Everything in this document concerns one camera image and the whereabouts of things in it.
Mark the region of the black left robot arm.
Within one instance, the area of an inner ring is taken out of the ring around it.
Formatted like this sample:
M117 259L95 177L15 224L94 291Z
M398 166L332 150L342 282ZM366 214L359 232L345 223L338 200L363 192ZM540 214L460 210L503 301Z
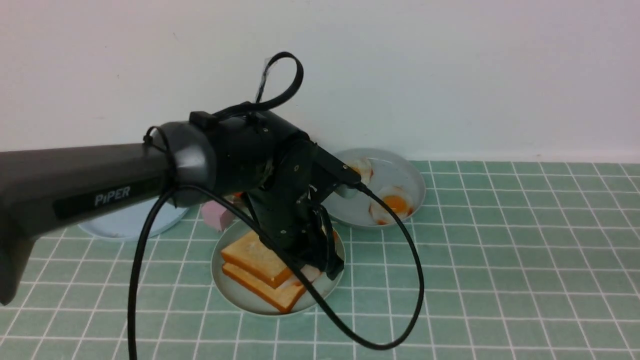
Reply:
M345 263L323 235L327 153L271 111L192 112L142 143L1 153L1 303L11 303L35 242L50 232L158 198L189 208L247 194L253 220L301 268L334 280Z

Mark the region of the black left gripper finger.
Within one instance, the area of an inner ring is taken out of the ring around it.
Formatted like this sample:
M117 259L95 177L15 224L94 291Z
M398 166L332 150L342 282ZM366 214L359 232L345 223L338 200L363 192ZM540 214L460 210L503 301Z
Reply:
M288 253L298 267L310 265L326 271L329 266L329 240L324 227L308 226L295 234Z
M326 237L326 266L325 273L327 277L334 281L341 275L345 269L345 260L338 255L338 251L336 248L337 243L337 235L334 231L333 224L330 219L329 212L327 212L326 208L320 203L315 204L316 212L320 218L321 227L324 230L324 234Z

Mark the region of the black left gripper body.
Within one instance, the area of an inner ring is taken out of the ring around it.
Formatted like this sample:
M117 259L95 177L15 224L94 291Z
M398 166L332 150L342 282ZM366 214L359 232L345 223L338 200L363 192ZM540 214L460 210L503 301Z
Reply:
M250 212L268 239L265 244L276 253L286 254L295 234L309 226L320 227L320 217L310 199L311 169L316 144L295 139L273 157L272 173L266 182L247 193Z

